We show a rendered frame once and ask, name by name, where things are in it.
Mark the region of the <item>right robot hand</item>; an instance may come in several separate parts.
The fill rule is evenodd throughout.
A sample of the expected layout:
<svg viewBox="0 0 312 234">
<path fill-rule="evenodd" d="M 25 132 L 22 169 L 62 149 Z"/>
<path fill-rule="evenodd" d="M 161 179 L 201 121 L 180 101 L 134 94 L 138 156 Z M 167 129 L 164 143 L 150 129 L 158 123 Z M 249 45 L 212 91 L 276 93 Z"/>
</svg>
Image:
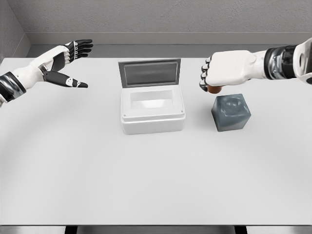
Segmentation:
<svg viewBox="0 0 312 234">
<path fill-rule="evenodd" d="M 252 77 L 255 54 L 247 50 L 216 52 L 202 65 L 199 87 L 211 92 L 213 87 L 239 85 Z"/>
</svg>

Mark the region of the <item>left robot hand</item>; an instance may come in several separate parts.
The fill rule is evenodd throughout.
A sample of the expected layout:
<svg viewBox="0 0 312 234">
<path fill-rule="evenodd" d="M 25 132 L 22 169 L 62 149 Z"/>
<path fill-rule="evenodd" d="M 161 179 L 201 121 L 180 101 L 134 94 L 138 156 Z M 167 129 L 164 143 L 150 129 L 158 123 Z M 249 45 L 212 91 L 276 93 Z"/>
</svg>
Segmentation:
<svg viewBox="0 0 312 234">
<path fill-rule="evenodd" d="M 58 45 L 30 64 L 41 71 L 43 81 L 63 87 L 88 88 L 88 84 L 62 74 L 60 70 L 79 58 L 88 57 L 92 51 L 92 42 L 91 39 L 81 39 Z"/>
</svg>

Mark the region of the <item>dark grey cube container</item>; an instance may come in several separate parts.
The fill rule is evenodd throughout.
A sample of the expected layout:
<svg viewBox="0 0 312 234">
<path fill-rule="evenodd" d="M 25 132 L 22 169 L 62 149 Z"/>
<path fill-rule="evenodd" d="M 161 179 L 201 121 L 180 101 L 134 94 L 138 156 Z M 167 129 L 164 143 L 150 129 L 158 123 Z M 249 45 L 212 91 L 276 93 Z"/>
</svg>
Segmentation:
<svg viewBox="0 0 312 234">
<path fill-rule="evenodd" d="M 218 132 L 243 129 L 251 117 L 242 94 L 217 96 L 211 112 Z"/>
</svg>

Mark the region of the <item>white box with open lid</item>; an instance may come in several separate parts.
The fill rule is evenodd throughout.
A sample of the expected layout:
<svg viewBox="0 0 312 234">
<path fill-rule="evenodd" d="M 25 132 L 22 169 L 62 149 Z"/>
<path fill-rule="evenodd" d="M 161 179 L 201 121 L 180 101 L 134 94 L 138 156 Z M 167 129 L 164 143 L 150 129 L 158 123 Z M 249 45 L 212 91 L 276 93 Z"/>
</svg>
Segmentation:
<svg viewBox="0 0 312 234">
<path fill-rule="evenodd" d="M 120 120 L 127 135 L 181 131 L 186 112 L 179 58 L 120 61 Z"/>
</svg>

